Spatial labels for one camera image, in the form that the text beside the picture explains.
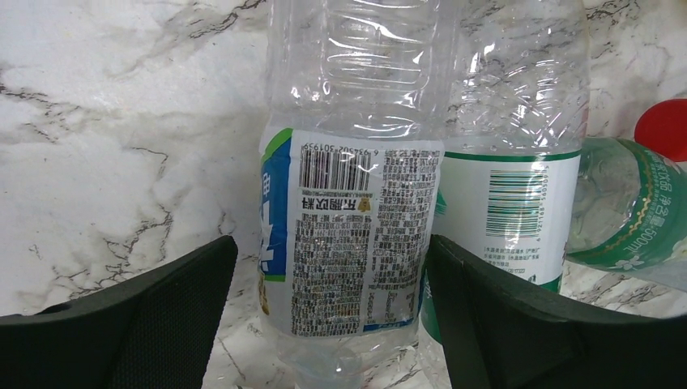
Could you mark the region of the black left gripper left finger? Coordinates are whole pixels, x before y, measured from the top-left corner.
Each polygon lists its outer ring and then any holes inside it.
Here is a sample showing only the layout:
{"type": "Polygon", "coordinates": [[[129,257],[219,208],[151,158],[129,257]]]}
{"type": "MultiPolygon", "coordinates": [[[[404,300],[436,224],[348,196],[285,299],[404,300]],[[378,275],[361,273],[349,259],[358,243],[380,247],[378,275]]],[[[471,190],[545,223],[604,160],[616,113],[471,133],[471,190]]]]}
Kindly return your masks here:
{"type": "Polygon", "coordinates": [[[201,387],[237,255],[219,237],[85,297],[2,317],[2,387],[201,387]]]}

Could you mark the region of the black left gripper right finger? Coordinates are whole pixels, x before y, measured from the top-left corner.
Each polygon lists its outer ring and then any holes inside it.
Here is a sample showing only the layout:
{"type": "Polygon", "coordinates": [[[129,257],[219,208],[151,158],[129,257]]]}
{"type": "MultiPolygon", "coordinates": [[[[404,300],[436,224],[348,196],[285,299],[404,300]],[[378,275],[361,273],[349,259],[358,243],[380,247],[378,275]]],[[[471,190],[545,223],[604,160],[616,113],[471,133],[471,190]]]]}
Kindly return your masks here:
{"type": "Polygon", "coordinates": [[[427,272],[454,388],[683,388],[686,318],[575,301],[432,237],[427,272]]]}

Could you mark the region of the clear bottle green white label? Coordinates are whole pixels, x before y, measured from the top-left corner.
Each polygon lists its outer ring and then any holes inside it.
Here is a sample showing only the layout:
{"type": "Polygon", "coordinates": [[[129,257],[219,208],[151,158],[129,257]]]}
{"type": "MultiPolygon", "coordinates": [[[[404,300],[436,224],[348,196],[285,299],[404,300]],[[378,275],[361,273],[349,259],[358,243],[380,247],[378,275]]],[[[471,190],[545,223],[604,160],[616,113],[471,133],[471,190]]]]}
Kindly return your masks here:
{"type": "Polygon", "coordinates": [[[464,1],[433,232],[558,293],[587,131],[580,1],[464,1]]]}

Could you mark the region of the green tinted bottle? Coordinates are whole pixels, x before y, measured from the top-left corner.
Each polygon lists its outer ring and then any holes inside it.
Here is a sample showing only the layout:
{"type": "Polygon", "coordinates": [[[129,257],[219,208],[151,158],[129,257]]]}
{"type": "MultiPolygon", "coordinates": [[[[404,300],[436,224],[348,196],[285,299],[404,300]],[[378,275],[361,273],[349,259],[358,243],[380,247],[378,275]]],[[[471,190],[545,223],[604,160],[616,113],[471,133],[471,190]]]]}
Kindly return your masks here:
{"type": "Polygon", "coordinates": [[[584,140],[570,261],[686,290],[686,172],[628,139],[584,140]]]}

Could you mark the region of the crushed clear bottle blue text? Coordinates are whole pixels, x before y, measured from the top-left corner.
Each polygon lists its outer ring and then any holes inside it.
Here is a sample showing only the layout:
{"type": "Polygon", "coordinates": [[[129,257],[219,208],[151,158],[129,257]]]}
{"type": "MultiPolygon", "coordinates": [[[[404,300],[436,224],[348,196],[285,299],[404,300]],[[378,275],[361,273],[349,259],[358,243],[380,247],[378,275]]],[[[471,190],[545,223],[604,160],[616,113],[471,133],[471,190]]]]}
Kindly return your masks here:
{"type": "Polygon", "coordinates": [[[415,338],[456,1],[273,1],[262,326],[298,388],[361,388],[415,338]]]}

